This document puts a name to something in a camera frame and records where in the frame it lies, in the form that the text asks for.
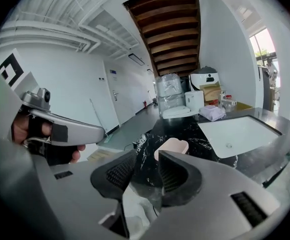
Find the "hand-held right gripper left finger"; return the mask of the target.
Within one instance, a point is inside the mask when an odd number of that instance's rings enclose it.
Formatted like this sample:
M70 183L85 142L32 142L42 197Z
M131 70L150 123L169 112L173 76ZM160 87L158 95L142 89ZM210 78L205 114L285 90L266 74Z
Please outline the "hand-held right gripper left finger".
M33 162L66 240L129 239L123 194L134 173L135 152L56 166L35 155Z

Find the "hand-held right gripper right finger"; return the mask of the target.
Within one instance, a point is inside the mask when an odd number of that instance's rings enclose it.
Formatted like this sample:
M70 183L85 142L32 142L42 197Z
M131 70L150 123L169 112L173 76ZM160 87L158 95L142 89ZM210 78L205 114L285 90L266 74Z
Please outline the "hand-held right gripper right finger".
M162 208L147 240L264 239L281 221L280 203L230 166L160 151Z

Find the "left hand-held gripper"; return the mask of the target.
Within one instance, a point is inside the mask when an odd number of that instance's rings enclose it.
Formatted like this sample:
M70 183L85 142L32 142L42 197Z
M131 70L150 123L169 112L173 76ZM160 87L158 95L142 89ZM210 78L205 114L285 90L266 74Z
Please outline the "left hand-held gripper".
M49 144L56 147L74 147L100 142L105 130L96 125L63 117L51 112L51 92L41 88L33 73L24 67L16 49L0 63L0 75L11 91L14 101L10 105L29 117L32 131L24 146L31 142Z

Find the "person's left hand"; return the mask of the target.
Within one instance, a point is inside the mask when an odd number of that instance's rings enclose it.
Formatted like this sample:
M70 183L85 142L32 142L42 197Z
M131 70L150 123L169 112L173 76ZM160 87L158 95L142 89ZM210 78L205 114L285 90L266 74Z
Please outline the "person's left hand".
M43 137L49 137L52 133L52 124L48 121L39 123L39 126L29 126L30 116L18 113L13 120L11 126L12 141L17 144L22 144L26 140L30 132L35 132L35 136L41 135Z

